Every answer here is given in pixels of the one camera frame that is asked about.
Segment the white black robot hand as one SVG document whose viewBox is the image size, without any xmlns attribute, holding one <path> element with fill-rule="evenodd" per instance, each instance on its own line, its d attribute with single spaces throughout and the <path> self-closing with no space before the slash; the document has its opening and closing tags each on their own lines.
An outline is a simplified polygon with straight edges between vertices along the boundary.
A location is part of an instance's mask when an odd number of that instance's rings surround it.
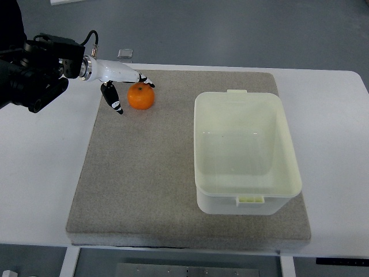
<svg viewBox="0 0 369 277">
<path fill-rule="evenodd" d="M 107 104 L 120 115 L 123 114 L 117 90 L 113 82 L 144 83 L 155 87 L 147 76 L 119 61 L 95 59 L 85 55 L 78 76 L 82 81 L 101 81 L 100 90 Z"/>
</svg>

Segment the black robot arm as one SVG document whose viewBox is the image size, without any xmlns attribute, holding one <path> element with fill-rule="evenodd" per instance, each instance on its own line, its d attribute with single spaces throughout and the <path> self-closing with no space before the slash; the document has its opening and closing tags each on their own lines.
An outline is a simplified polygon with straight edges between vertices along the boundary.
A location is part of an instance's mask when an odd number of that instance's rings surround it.
<svg viewBox="0 0 369 277">
<path fill-rule="evenodd" d="M 70 79 L 87 76 L 85 45 L 91 36 L 95 57 L 99 43 L 95 30 L 82 43 L 41 33 L 22 48 L 1 51 L 1 108 L 13 103 L 38 113 L 67 90 Z"/>
</svg>

